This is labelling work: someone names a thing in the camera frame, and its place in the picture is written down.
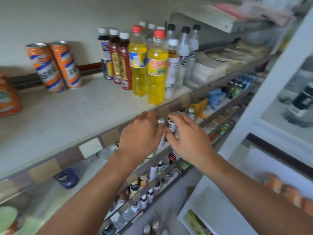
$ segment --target floor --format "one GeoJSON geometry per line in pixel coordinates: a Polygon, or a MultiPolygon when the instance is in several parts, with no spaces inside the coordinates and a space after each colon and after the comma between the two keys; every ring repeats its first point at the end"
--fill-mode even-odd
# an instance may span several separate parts
{"type": "Polygon", "coordinates": [[[142,234],[143,226],[154,220],[161,222],[162,229],[167,229],[171,235],[189,235],[186,228],[176,217],[187,201],[187,188],[198,184],[202,174],[192,168],[180,178],[154,205],[141,216],[123,235],[142,234]]]}

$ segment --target red bottle cap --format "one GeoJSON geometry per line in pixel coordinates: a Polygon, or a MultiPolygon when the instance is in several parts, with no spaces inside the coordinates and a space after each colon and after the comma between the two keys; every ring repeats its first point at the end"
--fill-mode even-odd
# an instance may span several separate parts
{"type": "Polygon", "coordinates": [[[140,25],[133,25],[133,32],[134,33],[141,33],[141,26],[140,25]]]}
{"type": "Polygon", "coordinates": [[[154,31],[154,37],[159,39],[165,38],[165,30],[155,30],[154,31]]]}

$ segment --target forearm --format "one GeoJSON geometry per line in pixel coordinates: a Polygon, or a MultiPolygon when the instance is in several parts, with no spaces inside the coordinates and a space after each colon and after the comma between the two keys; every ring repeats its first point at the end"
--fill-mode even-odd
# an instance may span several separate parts
{"type": "Polygon", "coordinates": [[[204,170],[260,235],[311,234],[313,218],[219,157],[204,170]]]}
{"type": "Polygon", "coordinates": [[[97,234],[120,187],[138,162],[116,152],[105,166],[70,198],[36,235],[97,234]]]}

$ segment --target yellow liquid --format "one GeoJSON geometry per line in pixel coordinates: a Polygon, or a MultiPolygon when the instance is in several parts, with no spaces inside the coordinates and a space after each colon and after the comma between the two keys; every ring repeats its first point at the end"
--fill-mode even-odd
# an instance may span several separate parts
{"type": "Polygon", "coordinates": [[[163,76],[148,74],[148,103],[159,105],[162,103],[165,94],[165,82],[167,75],[168,51],[165,49],[151,48],[148,59],[166,60],[165,73],[163,76]]]}
{"type": "MultiPolygon", "coordinates": [[[[129,52],[146,53],[148,50],[144,44],[130,43],[128,46],[129,52]]],[[[147,93],[147,75],[146,68],[131,67],[131,82],[134,95],[144,96],[147,93]]]]}

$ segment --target tall beverage can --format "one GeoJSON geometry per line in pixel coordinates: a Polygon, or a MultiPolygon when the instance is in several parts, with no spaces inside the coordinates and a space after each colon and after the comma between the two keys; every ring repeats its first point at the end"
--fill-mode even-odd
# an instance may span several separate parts
{"type": "Polygon", "coordinates": [[[40,80],[49,92],[56,93],[66,89],[53,55],[45,43],[28,44],[26,51],[40,80]]]}
{"type": "Polygon", "coordinates": [[[67,86],[72,89],[81,87],[80,72],[74,62],[68,42],[53,42],[51,44],[51,49],[67,86]]]}

